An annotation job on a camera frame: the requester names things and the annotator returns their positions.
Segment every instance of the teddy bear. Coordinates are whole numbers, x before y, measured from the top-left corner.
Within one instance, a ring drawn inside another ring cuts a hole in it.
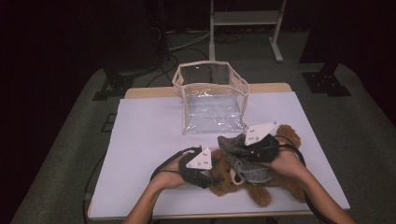
[[[297,148],[301,145],[300,137],[289,125],[280,125],[276,131],[276,136],[278,136],[276,138],[278,141],[291,141]],[[240,189],[246,189],[254,203],[258,206],[265,207],[271,202],[271,195],[265,187],[281,187],[287,190],[296,200],[305,202],[304,190],[287,176],[280,175],[274,170],[268,169],[268,175],[271,176],[269,180],[264,183],[253,184],[244,180],[244,178],[241,178],[235,172],[224,150],[221,148],[213,150],[211,156],[213,167],[209,175],[214,181],[209,188],[219,197]]]

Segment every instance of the gray cloth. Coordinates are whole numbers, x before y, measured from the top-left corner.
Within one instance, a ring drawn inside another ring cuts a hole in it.
[[[219,136],[219,147],[225,152],[228,162],[240,177],[245,178],[247,182],[252,184],[265,183],[272,178],[267,167],[243,158],[237,158],[237,155],[247,150],[245,138],[246,136],[243,133],[235,138]]]
[[[246,179],[252,184],[265,183],[272,177],[269,174],[269,169],[265,166],[247,161],[243,158],[236,158],[235,156],[226,153],[227,160],[240,177]]]

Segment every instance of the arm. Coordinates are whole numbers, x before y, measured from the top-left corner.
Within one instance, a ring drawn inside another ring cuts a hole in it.
[[[178,158],[167,165],[164,170],[177,171]],[[129,213],[128,217],[124,219],[122,224],[147,224],[152,214],[155,203],[164,189],[174,189],[186,182],[179,174],[171,172],[159,172],[148,183],[148,186],[143,191],[136,205]]]
[[[312,204],[318,211],[335,223],[356,223],[349,214],[329,195],[317,179],[300,162],[297,156],[287,149],[281,149],[278,157],[264,165],[278,173],[296,180],[304,189]]]

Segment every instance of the wooden table edge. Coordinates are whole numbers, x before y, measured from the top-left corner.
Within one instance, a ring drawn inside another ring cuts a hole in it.
[[[252,83],[249,85],[249,93],[257,92],[283,92],[291,91],[288,83]],[[175,97],[174,87],[131,88],[125,93],[125,99],[152,98],[152,97]]]
[[[233,217],[285,217],[285,216],[312,216],[311,211],[284,211],[260,213],[232,213],[232,214],[200,214],[183,216],[154,216],[153,219],[201,219],[201,218],[233,218]],[[91,220],[121,220],[125,217],[94,217]]]

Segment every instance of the white shelf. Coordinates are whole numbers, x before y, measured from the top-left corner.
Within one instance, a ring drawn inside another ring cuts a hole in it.
[[[215,12],[214,25],[276,24],[278,10]]]

